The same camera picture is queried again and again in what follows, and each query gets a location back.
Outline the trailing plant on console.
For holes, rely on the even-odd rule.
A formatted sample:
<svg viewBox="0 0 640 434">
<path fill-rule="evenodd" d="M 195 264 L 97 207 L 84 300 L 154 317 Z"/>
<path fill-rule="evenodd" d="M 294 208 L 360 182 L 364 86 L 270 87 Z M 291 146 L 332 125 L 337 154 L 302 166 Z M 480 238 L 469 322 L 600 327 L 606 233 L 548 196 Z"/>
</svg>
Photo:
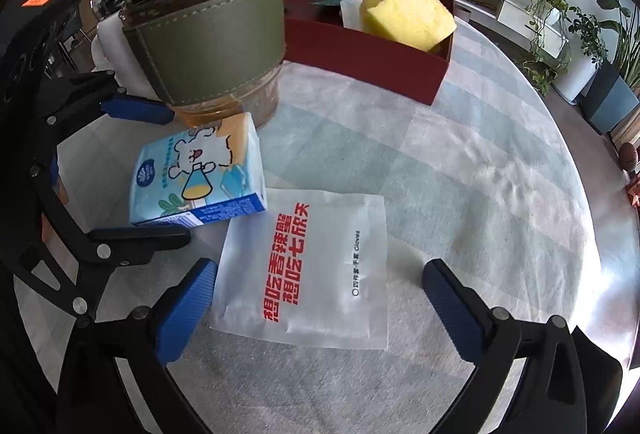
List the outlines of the trailing plant on console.
<svg viewBox="0 0 640 434">
<path fill-rule="evenodd" d="M 553 81 L 570 64 L 569 9 L 566 0 L 529 0 L 525 8 L 526 27 L 533 35 L 528 52 L 516 61 L 516 66 L 540 96 L 548 94 Z"/>
</svg>

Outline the red gift bag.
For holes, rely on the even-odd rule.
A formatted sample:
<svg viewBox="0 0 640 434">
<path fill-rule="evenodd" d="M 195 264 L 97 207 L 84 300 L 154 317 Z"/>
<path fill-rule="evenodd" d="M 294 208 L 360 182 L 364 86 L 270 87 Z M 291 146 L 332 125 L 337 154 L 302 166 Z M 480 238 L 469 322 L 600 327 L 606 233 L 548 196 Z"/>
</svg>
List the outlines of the red gift bag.
<svg viewBox="0 0 640 434">
<path fill-rule="evenodd" d="M 633 208 L 640 208 L 640 175 L 636 173 L 626 186 L 626 194 Z"/>
</svg>

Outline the white mug chrome lid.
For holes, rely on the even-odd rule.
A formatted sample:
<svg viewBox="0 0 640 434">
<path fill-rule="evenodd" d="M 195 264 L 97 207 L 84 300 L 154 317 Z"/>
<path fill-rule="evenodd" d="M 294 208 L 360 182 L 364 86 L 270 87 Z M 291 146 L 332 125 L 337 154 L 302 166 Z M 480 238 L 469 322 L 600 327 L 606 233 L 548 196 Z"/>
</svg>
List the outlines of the white mug chrome lid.
<svg viewBox="0 0 640 434">
<path fill-rule="evenodd" d="M 91 56 L 96 70 L 113 70 L 119 87 L 130 95 L 158 101 L 148 78 L 122 31 L 120 11 L 126 0 L 92 0 L 91 9 L 98 19 Z"/>
</svg>

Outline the dark green sachet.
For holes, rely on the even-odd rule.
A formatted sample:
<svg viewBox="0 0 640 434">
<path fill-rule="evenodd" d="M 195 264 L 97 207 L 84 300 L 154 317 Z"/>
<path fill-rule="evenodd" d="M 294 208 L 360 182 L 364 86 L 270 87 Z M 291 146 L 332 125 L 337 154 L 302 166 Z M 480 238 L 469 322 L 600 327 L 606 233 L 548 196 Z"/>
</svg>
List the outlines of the dark green sachet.
<svg viewBox="0 0 640 434">
<path fill-rule="evenodd" d="M 312 5 L 318 6 L 321 9 L 339 9 L 341 7 L 342 0 L 314 0 Z"/>
</svg>

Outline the yellow sponge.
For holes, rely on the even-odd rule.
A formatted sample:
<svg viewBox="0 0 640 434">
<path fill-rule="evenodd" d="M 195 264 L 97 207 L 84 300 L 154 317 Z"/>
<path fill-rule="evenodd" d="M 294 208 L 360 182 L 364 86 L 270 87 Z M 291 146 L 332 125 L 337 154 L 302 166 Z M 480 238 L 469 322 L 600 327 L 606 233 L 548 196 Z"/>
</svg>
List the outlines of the yellow sponge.
<svg viewBox="0 0 640 434">
<path fill-rule="evenodd" d="M 423 52 L 457 29 L 454 16 L 439 0 L 362 0 L 359 15 L 367 34 Z"/>
</svg>

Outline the checked green white tablecloth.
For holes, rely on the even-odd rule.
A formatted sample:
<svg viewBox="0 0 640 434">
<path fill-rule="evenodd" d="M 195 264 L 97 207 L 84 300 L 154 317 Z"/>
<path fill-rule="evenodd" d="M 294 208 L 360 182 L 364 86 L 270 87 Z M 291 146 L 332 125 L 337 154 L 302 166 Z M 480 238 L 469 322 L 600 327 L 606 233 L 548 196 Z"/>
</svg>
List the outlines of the checked green white tablecloth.
<svg viewBox="0 0 640 434">
<path fill-rule="evenodd" d="M 209 329 L 208 316 L 169 369 L 215 433 L 428 433 L 472 367 L 458 356 L 421 288 L 423 265 L 443 259 L 489 306 L 524 321 L 572 325 L 599 253 L 582 181 L 536 91 L 487 38 L 463 22 L 448 72 L 426 106 L 352 78 L 284 63 L 280 104 L 258 130 L 268 187 L 380 195 L 388 234 L 386 350 L 297 347 Z M 127 224 L 140 148 L 182 125 L 102 117 L 61 144 L 70 213 L 82 228 Z M 114 272 L 99 318 L 152 304 L 199 258 L 217 261 L 229 222 L 191 231 L 190 243 L 148 265 Z M 1 433 L 136 432 L 81 422 L 81 401 L 56 406 L 74 320 L 20 280 L 9 284 L 26 321 L 22 352 L 1 359 Z"/>
</svg>

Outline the red open box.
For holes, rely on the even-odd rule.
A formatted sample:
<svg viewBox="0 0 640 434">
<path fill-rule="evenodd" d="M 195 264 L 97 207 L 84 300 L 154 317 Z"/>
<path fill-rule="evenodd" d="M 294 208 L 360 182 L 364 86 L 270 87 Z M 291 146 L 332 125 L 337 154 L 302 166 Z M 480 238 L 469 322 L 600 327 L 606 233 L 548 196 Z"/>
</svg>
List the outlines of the red open box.
<svg viewBox="0 0 640 434">
<path fill-rule="evenodd" d="M 434 53 L 368 35 L 343 25 L 341 9 L 314 0 L 284 0 L 285 58 L 336 72 L 431 105 L 451 60 L 454 38 Z"/>
</svg>

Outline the plant in white pot right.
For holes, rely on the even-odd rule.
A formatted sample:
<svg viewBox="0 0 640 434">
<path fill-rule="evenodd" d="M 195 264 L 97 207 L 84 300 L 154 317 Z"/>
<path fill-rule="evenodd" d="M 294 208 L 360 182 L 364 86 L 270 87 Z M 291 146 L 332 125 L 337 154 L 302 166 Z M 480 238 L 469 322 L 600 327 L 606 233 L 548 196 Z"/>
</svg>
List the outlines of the plant in white pot right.
<svg viewBox="0 0 640 434">
<path fill-rule="evenodd" d="M 556 92 L 570 105 L 577 103 L 599 67 L 608 57 L 598 20 L 592 14 L 572 5 L 562 17 L 566 44 L 560 57 L 558 73 L 553 81 Z"/>
</svg>

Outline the white glove packet red text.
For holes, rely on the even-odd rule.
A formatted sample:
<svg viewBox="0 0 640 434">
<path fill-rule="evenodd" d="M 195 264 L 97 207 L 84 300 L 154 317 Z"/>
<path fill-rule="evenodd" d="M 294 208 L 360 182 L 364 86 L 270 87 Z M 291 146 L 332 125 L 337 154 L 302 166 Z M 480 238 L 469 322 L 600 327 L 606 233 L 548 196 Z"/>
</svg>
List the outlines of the white glove packet red text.
<svg viewBox="0 0 640 434">
<path fill-rule="evenodd" d="M 298 346 L 384 350 L 383 197 L 270 188 L 267 200 L 266 211 L 229 224 L 213 328 Z"/>
</svg>

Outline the tall plant blue pot right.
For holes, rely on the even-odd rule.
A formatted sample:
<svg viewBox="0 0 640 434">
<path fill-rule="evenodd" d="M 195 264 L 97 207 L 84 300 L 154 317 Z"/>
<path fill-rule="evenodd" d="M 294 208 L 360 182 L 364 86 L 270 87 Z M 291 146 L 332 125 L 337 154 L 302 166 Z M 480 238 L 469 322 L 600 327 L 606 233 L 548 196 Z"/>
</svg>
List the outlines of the tall plant blue pot right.
<svg viewBox="0 0 640 434">
<path fill-rule="evenodd" d="M 607 20 L 597 20 L 599 32 L 614 32 L 616 46 L 612 61 L 604 57 L 582 101 L 582 112 L 599 134 L 611 132 L 639 107 L 639 7 L 623 5 L 622 0 L 597 0 Z"/>
</svg>

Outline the blue tissue pack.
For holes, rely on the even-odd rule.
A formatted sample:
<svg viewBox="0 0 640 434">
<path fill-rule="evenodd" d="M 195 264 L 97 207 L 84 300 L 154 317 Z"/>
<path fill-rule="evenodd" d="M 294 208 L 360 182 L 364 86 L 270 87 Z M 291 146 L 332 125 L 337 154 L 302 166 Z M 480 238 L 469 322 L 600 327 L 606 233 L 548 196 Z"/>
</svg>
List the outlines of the blue tissue pack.
<svg viewBox="0 0 640 434">
<path fill-rule="evenodd" d="M 267 209 L 262 154 L 250 113 L 142 147 L 129 191 L 129 223 L 194 228 Z"/>
</svg>

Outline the green sleeved glass tumbler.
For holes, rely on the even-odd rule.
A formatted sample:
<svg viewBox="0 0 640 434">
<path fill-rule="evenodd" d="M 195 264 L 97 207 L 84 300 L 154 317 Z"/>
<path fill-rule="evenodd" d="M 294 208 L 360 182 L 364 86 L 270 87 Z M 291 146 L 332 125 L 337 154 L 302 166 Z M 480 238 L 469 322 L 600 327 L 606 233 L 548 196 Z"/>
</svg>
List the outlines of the green sleeved glass tumbler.
<svg viewBox="0 0 640 434">
<path fill-rule="evenodd" d="M 127 0 L 122 31 L 158 98 L 190 127 L 279 104 L 284 0 Z"/>
</svg>

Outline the brown ball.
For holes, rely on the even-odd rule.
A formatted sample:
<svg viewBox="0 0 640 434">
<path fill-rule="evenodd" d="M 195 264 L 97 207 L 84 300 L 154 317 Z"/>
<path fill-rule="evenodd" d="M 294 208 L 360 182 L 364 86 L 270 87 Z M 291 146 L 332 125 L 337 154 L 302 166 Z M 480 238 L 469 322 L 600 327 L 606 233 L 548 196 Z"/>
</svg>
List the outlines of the brown ball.
<svg viewBox="0 0 640 434">
<path fill-rule="evenodd" d="M 634 147 L 634 144 L 626 142 L 620 145 L 620 149 L 618 150 L 618 163 L 623 171 L 627 173 L 634 172 L 634 169 L 639 163 L 639 153 L 637 148 Z"/>
</svg>

